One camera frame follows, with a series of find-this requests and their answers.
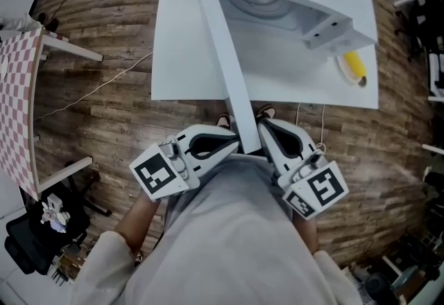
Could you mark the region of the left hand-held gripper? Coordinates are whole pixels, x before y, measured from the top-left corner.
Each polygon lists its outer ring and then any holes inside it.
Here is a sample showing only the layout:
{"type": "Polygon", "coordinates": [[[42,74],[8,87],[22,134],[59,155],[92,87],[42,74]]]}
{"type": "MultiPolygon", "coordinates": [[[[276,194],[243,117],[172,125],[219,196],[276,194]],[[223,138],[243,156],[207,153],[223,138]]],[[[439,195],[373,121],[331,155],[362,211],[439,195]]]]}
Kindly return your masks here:
{"type": "Polygon", "coordinates": [[[129,166],[153,202],[181,195],[239,147],[237,134],[215,125],[192,125],[163,143],[154,143],[129,166]]]}

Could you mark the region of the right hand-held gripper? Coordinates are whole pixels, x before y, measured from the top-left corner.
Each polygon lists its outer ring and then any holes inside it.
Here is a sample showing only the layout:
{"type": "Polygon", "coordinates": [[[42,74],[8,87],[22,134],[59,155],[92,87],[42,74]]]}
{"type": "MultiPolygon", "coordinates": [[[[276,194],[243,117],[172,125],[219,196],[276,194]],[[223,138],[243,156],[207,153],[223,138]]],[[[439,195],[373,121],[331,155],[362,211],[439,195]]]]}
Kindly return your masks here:
{"type": "Polygon", "coordinates": [[[277,179],[282,199],[302,219],[312,219],[349,193],[337,163],[314,152],[304,129],[280,119],[264,119],[257,128],[267,159],[284,173],[277,179]],[[295,165],[296,158],[305,159],[295,165]]]}

